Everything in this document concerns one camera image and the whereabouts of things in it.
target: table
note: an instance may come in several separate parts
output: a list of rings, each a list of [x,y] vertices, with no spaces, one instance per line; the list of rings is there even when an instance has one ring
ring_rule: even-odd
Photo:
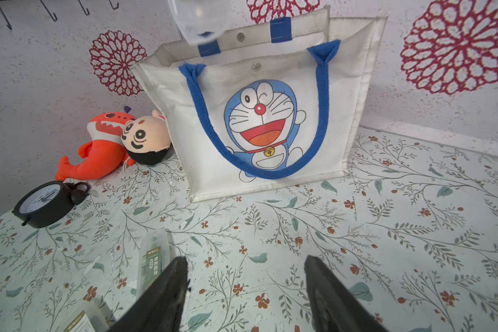
[[[319,256],[390,331],[498,329],[498,158],[359,130],[351,175],[189,203],[176,156],[91,182],[45,228],[0,217],[0,331],[55,331],[81,301],[135,302],[140,239],[189,261],[181,331],[311,331]]]

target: tote bag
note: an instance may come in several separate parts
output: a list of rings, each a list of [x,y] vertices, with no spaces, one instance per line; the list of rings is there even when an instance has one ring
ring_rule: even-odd
[[[386,17],[329,8],[168,43],[132,71],[166,116],[192,202],[348,174]]]

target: red flower pattern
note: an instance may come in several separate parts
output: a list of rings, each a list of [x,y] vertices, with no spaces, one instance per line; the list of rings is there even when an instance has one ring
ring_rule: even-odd
[[[247,7],[251,19],[258,24],[312,12],[320,3],[321,0],[247,0]]]
[[[418,89],[452,95],[498,81],[496,0],[435,0],[404,41],[402,70]]]
[[[146,49],[127,33],[107,31],[93,40],[90,63],[100,83],[120,96],[136,95],[142,90],[130,67],[147,57]]]

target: alarm clock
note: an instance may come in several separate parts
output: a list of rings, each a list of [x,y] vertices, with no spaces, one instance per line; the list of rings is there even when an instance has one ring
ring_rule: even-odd
[[[85,182],[63,183],[51,181],[30,191],[16,204],[13,214],[19,217],[22,226],[40,229],[64,217],[75,205],[83,202],[90,185]]]

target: metal hook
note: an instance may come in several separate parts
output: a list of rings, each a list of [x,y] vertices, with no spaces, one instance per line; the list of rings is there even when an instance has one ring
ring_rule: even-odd
[[[77,0],[77,2],[80,3],[80,6],[81,6],[81,9],[83,10],[83,13],[85,13],[86,16],[89,16],[90,15],[89,9],[87,8],[85,10],[85,7],[83,7],[83,4],[81,3],[81,0]]]
[[[9,20],[7,19],[6,14],[2,10],[2,7],[0,7],[0,13],[2,13],[2,16],[4,17],[4,20],[6,20],[6,22],[7,22],[6,25],[9,28],[9,30],[13,30],[13,27],[11,26],[11,23],[9,23]]]
[[[113,3],[111,2],[111,0],[109,0],[109,3],[111,4],[111,8],[113,10],[120,8],[120,3],[119,2],[116,3],[116,7],[113,6]]]
[[[42,4],[42,6],[46,9],[46,11],[48,12],[48,15],[50,15],[51,19],[53,22],[57,22],[57,15],[55,15],[55,13],[50,13],[50,10],[48,10],[48,7],[46,7],[45,3],[42,2],[42,0],[39,0]]]

